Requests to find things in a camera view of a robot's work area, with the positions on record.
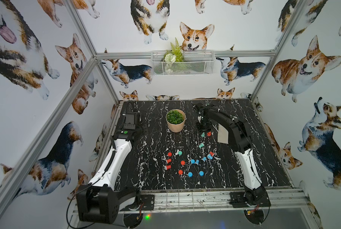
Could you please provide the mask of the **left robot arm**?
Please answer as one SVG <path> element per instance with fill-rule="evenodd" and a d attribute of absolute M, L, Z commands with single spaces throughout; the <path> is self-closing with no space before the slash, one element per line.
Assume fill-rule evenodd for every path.
<path fill-rule="evenodd" d="M 115 190 L 115 184 L 133 143 L 146 133 L 145 111 L 125 112 L 124 119 L 110 136 L 110 150 L 102 165 L 86 185 L 81 185 L 74 198 L 81 222 L 113 224 L 122 209 L 142 211 L 144 202 L 140 189 L 125 187 Z"/>

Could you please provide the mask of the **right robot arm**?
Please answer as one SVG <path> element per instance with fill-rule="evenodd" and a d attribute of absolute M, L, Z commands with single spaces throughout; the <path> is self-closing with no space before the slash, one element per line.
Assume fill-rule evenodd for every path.
<path fill-rule="evenodd" d="M 244 178 L 245 193 L 237 204 L 260 207 L 263 197 L 266 196 L 266 190 L 254 162 L 249 123 L 239 120 L 212 104 L 198 103 L 193 107 L 198 113 L 197 128 L 200 131 L 210 130 L 214 121 L 227 132 L 226 144 L 237 155 Z"/>

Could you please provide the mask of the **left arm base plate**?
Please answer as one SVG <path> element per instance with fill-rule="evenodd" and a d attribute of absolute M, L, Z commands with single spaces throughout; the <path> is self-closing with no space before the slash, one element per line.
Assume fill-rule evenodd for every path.
<path fill-rule="evenodd" d="M 138 207 L 138 211 L 152 211 L 154 210 L 155 204 L 155 196 L 150 194 L 141 194 L 140 196 L 140 204 Z"/>

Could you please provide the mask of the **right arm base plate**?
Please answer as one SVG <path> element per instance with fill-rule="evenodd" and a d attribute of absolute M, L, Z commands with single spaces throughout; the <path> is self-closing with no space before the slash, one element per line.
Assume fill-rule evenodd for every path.
<path fill-rule="evenodd" d="M 270 207 L 271 202 L 266 193 L 259 197 L 253 197 L 252 194 L 246 192 L 230 192 L 229 204 L 234 208 L 255 208 L 259 207 Z"/>

